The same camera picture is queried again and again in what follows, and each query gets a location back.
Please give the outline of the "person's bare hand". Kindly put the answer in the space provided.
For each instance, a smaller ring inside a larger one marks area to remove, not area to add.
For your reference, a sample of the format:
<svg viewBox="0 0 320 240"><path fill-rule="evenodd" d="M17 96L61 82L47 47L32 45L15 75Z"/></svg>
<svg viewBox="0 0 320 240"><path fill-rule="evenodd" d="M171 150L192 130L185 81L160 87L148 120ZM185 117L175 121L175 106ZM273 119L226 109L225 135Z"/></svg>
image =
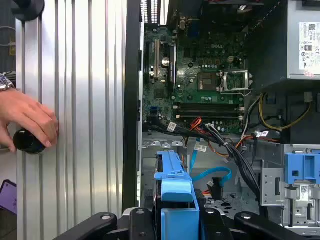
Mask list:
<svg viewBox="0 0 320 240"><path fill-rule="evenodd" d="M10 123L31 132L47 148L57 143L59 123L55 113L14 88L0 93L0 144L14 153L16 147L8 132Z"/></svg>

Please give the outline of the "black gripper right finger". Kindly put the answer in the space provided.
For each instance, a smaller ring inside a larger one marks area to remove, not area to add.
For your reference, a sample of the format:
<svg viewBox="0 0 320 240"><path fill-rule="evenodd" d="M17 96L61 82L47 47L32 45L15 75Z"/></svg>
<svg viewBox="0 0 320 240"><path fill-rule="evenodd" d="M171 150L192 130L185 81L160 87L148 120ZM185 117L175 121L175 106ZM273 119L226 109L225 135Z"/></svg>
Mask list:
<svg viewBox="0 0 320 240"><path fill-rule="evenodd" d="M222 215L217 208L200 210L202 240L304 240L285 227L252 212L238 212L234 219Z"/></svg>

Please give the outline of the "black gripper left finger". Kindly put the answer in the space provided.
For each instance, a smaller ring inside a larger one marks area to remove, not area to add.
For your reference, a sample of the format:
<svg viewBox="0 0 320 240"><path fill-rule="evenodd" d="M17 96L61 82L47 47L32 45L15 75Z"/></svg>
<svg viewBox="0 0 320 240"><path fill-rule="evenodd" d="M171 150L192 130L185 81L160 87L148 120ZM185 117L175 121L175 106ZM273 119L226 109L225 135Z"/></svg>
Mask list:
<svg viewBox="0 0 320 240"><path fill-rule="evenodd" d="M133 208L121 218L99 212L68 231L57 240L155 240L153 214L146 208Z"/></svg>

